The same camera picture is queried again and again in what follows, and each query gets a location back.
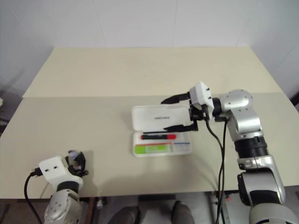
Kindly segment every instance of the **black cable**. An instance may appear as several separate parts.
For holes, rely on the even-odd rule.
[[[221,213],[221,217],[222,217],[222,222],[223,222],[223,224],[225,224],[225,220],[223,218],[224,216],[223,216],[223,209],[222,209],[222,199],[223,199],[223,195],[224,195],[224,157],[225,157],[225,137],[226,137],[227,124],[228,124],[228,121],[226,120],[224,123],[223,142],[222,142],[222,150],[221,150],[222,162],[221,162],[221,168],[220,168],[219,176],[218,176],[218,204],[217,204],[217,219],[215,222],[216,224],[218,224],[218,222],[219,222],[220,213]],[[222,174],[222,188],[220,191],[221,174]]]
[[[32,203],[30,202],[29,198],[28,198],[28,194],[27,194],[27,186],[28,186],[28,182],[29,182],[29,179],[32,177],[32,176],[35,176],[36,173],[35,172],[32,172],[29,174],[29,176],[27,177],[26,181],[25,181],[25,184],[24,184],[24,196],[25,196],[25,200],[27,202],[27,204],[29,205],[29,207],[31,208],[31,210],[33,211],[35,217],[37,218],[38,220],[38,223],[39,224],[42,224],[42,221],[41,221],[41,218],[38,216],[37,214],[37,211],[35,210],[35,208],[33,207]]]
[[[222,157],[222,162],[221,162],[221,167],[219,170],[219,175],[218,175],[218,203],[217,203],[217,218],[216,218],[216,224],[219,223],[219,218],[220,218],[220,213],[221,213],[221,204],[222,204],[222,198],[223,198],[223,191],[224,191],[224,157],[225,157],[225,137],[226,137],[226,128],[227,128],[227,123],[228,121],[225,121],[224,124],[224,131],[223,131],[223,146],[218,138],[218,136],[212,131],[210,124],[209,124],[209,118],[208,118],[208,109],[207,106],[202,106],[202,110],[206,114],[206,127],[209,131],[209,133],[217,140],[220,149],[221,149],[221,157]],[[221,174],[222,174],[222,187],[220,187],[220,182],[221,182]]]
[[[222,223],[225,224],[225,218],[223,215],[223,209],[222,209],[222,198],[224,195],[224,157],[225,157],[225,137],[226,137],[226,128],[228,125],[228,120],[225,121],[224,123],[224,130],[223,130],[223,140],[222,140],[222,189],[221,189],[221,196],[220,196],[220,210],[221,210],[221,218],[222,218]]]
[[[221,218],[222,218],[222,223],[225,224],[225,217],[224,217],[224,213],[223,213],[222,207],[221,207]]]

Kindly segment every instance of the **table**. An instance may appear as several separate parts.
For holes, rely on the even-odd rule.
[[[168,74],[161,77],[161,82],[164,84],[167,81],[165,77],[172,73],[167,72],[171,69],[163,64],[171,60],[169,55],[172,51],[178,56],[182,54],[190,58],[201,55],[202,51],[210,52],[210,56],[205,65],[200,64],[197,67],[195,64],[189,64],[187,71],[190,72],[185,73],[185,78],[176,76],[178,80],[172,79],[164,89],[155,89],[152,79],[146,78],[148,88],[142,89],[139,96],[139,92],[135,90],[140,90],[140,86],[144,85],[143,79],[136,82],[131,80],[131,84],[136,86],[136,89],[126,84],[129,84],[128,80],[131,79],[129,74],[136,76],[141,70],[131,73],[128,70],[134,64],[136,68],[141,66],[139,64],[143,61],[141,55],[148,58],[151,55],[153,60],[155,50],[160,60],[159,66],[154,64],[151,67],[152,70],[156,68],[157,72],[151,74],[160,73],[162,76],[164,73],[159,69],[163,68]],[[162,60],[160,54],[164,50],[167,53]],[[122,79],[123,82],[118,83],[113,82],[114,76],[111,78],[101,76],[102,79],[98,78],[98,81],[101,80],[99,89],[92,84],[88,88],[90,80],[84,82],[79,74],[86,74],[84,70],[103,71],[103,68],[99,65],[100,60],[93,66],[87,66],[87,58],[94,58],[94,55],[106,52],[110,55],[110,60],[115,58],[119,63],[121,59],[117,57],[116,52],[122,51],[130,52],[128,57],[123,59],[128,60],[126,66],[128,70],[125,70],[127,79]],[[63,60],[71,61],[70,57],[81,57],[84,60],[69,63],[67,68],[62,69],[60,75],[57,75],[55,70],[63,66]],[[202,66],[206,66],[207,71],[210,68],[213,74],[219,72],[222,76],[209,77],[205,73],[196,77],[191,71],[197,73],[197,70],[203,70]],[[242,69],[246,74],[243,77],[240,75]],[[74,86],[79,87],[80,84],[76,80],[69,82],[68,85],[65,83],[64,88],[61,84],[71,75],[70,70],[74,72],[76,78],[81,79],[80,92],[75,91]],[[53,72],[53,76],[47,77],[50,71]],[[299,169],[297,163],[299,151],[296,142],[299,134],[298,112],[250,49],[136,49],[136,51],[135,49],[112,49],[111,51],[110,49],[56,49],[25,93],[24,99],[0,138],[0,197],[23,198],[23,184],[31,169],[37,167],[38,162],[43,159],[57,154],[66,155],[66,152],[72,149],[84,152],[87,160],[86,168],[90,172],[84,177],[84,186],[79,192],[81,197],[215,190],[221,153],[204,122],[199,122],[199,131],[191,134],[193,144],[191,155],[136,158],[132,154],[134,130],[131,108],[135,105],[158,104],[169,95],[186,92],[199,80],[204,81],[211,88],[212,93],[222,93],[236,88],[247,89],[253,93],[254,108],[261,118],[269,152],[275,157],[283,183],[285,186],[299,184],[299,176],[293,174],[294,170]],[[186,89],[183,90],[179,82],[182,82]],[[115,91],[112,87],[107,87],[112,83],[115,84],[113,86]],[[172,89],[172,85],[177,86],[177,89]],[[211,128],[217,135],[222,136],[223,124],[212,123]],[[236,162],[234,144],[229,135],[227,135],[226,152],[225,190],[233,190],[237,189],[236,176],[240,170]],[[30,180],[28,187],[30,198],[48,198],[52,193],[53,189],[47,185],[44,178]]]

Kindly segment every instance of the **person's foot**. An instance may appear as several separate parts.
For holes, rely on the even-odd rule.
[[[138,206],[125,207],[119,210],[108,224],[139,224],[140,217]]]
[[[187,205],[176,201],[171,212],[172,224],[194,224],[191,211]]]

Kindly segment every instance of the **open pencil case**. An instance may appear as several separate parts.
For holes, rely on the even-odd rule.
[[[164,128],[190,123],[187,105],[147,105],[132,109],[133,154],[136,157],[190,154],[189,132],[166,132]]]

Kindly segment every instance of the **cable connector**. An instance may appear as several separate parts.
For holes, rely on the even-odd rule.
[[[43,175],[43,173],[39,167],[35,168],[34,171],[30,173],[30,176],[41,176],[41,175]]]

